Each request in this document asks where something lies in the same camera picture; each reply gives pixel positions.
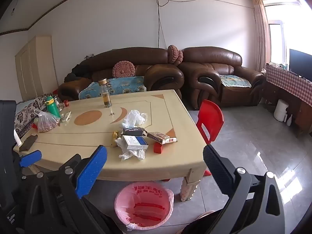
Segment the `pink round pillow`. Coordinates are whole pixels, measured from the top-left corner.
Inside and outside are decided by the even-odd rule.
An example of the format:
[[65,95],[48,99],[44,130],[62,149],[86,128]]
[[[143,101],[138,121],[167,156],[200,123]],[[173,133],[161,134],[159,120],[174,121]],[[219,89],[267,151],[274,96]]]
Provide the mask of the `pink round pillow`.
[[113,77],[131,77],[135,75],[135,66],[129,61],[120,61],[113,67]]
[[183,52],[179,51],[179,54],[177,56],[176,61],[174,62],[174,65],[179,65],[183,61]]
[[176,46],[170,45],[168,46],[168,62],[173,64],[177,57],[178,57],[179,51]]

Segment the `metal screw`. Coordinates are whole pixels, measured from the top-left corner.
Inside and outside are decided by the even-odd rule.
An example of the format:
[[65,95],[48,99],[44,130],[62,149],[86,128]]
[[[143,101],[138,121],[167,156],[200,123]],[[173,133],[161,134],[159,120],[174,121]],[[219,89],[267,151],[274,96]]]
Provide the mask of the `metal screw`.
[[66,174],[72,174],[74,172],[74,170],[72,169],[72,168],[67,168],[66,170],[65,170],[65,173]]
[[42,178],[43,177],[43,172],[37,173],[37,178]]
[[272,172],[267,172],[266,175],[267,175],[269,178],[274,178],[274,173],[272,173]]
[[246,173],[246,170],[243,167],[238,167],[236,170],[239,174],[245,174]]

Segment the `brown leather sofa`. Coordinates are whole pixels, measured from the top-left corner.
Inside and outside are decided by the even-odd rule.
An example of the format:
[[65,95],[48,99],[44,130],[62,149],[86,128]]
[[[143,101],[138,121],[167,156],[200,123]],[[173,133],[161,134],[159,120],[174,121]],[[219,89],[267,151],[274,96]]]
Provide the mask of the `brown leather sofa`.
[[[265,76],[241,66],[241,56],[219,47],[189,47],[183,50],[183,62],[178,68],[183,72],[185,84],[182,97],[194,109],[199,109],[204,99],[219,106],[257,105],[261,98]],[[252,87],[225,87],[220,75],[236,75],[247,79]]]
[[184,76],[175,65],[168,64],[167,50],[129,47],[110,50],[82,61],[65,77],[65,83],[60,85],[60,99],[78,100],[78,94],[91,82],[113,78],[112,68],[123,60],[134,64],[135,76],[144,76],[147,91],[173,89],[181,98],[180,88],[184,84]]

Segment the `wall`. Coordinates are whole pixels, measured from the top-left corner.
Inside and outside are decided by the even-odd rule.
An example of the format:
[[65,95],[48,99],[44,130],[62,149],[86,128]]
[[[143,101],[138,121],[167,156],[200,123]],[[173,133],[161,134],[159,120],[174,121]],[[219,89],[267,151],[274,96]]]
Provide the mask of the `wall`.
[[22,101],[16,74],[15,55],[27,43],[27,32],[0,36],[0,99]]
[[[239,53],[243,66],[255,68],[253,10],[252,0],[169,2],[160,7],[160,47],[219,46]],[[35,35],[52,36],[60,84],[87,54],[130,46],[157,47],[158,7],[156,0],[68,0],[29,29],[28,39]]]

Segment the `cream-colored table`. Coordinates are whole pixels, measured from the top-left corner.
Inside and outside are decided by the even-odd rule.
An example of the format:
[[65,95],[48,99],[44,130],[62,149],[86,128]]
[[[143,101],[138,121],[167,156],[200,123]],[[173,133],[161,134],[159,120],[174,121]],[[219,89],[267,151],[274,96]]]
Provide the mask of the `cream-colored table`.
[[[128,93],[111,96],[111,100],[111,108],[104,107],[101,97],[70,102],[65,111],[71,111],[71,118],[51,131],[39,133],[25,154],[38,149],[43,156],[36,165],[58,170],[75,154],[87,158],[104,145],[108,157],[98,179],[144,181],[184,177],[181,200],[191,199],[206,169],[202,157],[206,144],[175,91]],[[121,161],[121,149],[112,147],[112,133],[120,129],[124,117],[133,109],[148,114],[142,126],[148,132],[165,133],[178,142],[164,145],[163,152],[157,154],[153,151],[154,141],[146,138],[150,146],[144,160],[132,157]],[[22,141],[31,134],[37,134],[37,130],[30,129]]]

